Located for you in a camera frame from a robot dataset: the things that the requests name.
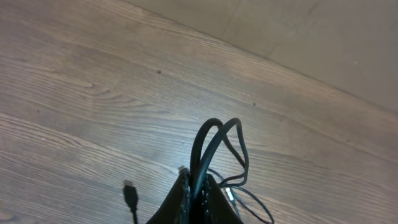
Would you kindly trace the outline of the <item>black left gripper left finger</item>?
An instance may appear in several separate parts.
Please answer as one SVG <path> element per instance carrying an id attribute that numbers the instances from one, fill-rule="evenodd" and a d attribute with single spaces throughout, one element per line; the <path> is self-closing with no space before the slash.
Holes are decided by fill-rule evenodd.
<path id="1" fill-rule="evenodd" d="M 187 224 L 190 213 L 190 172 L 182 169 L 160 208 L 147 224 Z"/>

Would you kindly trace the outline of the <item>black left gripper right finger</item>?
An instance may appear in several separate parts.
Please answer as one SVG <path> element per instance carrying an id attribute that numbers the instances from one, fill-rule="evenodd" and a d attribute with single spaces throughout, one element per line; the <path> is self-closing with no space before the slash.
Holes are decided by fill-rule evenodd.
<path id="1" fill-rule="evenodd" d="M 211 174 L 203 184 L 203 209 L 206 224 L 243 224 Z"/>

